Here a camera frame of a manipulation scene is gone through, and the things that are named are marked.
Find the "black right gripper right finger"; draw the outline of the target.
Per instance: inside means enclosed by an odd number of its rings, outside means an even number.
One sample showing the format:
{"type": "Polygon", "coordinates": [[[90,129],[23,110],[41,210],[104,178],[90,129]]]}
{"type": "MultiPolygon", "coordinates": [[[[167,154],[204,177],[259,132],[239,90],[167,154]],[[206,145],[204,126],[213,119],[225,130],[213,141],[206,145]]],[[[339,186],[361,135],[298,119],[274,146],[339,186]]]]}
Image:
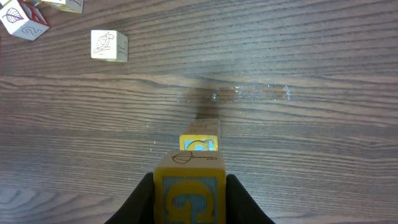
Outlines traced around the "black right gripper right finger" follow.
{"type": "Polygon", "coordinates": [[[226,177],[227,224],[275,224],[233,174],[226,177]]]}

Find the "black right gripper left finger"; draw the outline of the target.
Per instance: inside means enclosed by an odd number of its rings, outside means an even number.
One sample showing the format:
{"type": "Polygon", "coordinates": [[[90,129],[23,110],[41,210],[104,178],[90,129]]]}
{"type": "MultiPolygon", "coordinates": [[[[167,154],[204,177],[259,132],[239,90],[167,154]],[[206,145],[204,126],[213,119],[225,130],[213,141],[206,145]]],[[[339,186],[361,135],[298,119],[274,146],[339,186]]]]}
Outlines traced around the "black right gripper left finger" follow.
{"type": "Polygon", "coordinates": [[[154,224],[154,174],[147,173],[104,224],[154,224]]]}

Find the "wooden block yellow acorn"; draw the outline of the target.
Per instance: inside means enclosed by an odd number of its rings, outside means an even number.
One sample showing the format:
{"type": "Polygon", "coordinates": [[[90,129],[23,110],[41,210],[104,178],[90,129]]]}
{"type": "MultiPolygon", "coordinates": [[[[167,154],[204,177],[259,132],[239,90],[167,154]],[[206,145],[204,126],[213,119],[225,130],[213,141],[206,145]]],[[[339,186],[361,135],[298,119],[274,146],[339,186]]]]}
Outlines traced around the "wooden block yellow acorn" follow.
{"type": "Polygon", "coordinates": [[[219,151],[170,151],[154,170],[155,223],[226,223],[226,169],[219,151]]]}

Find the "wooden block yellow top bone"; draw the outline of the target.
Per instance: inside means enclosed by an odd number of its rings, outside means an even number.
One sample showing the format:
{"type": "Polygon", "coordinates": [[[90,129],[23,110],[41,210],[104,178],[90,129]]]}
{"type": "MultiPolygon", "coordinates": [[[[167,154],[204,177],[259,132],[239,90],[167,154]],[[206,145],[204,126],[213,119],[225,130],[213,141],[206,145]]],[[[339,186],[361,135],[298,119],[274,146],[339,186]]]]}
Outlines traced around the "wooden block yellow top bone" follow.
{"type": "Polygon", "coordinates": [[[218,151],[216,135],[183,134],[180,136],[181,151],[218,151]]]}

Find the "wooden block green R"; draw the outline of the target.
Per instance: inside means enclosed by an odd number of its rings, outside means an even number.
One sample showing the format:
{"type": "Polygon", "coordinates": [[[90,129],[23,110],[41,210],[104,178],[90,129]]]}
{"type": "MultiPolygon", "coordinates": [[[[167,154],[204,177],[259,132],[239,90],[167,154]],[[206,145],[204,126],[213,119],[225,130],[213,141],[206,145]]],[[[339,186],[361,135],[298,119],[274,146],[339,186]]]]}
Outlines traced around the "wooden block green R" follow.
{"type": "Polygon", "coordinates": [[[188,127],[187,134],[196,135],[214,135],[220,134],[220,120],[219,119],[195,119],[188,127]]]}

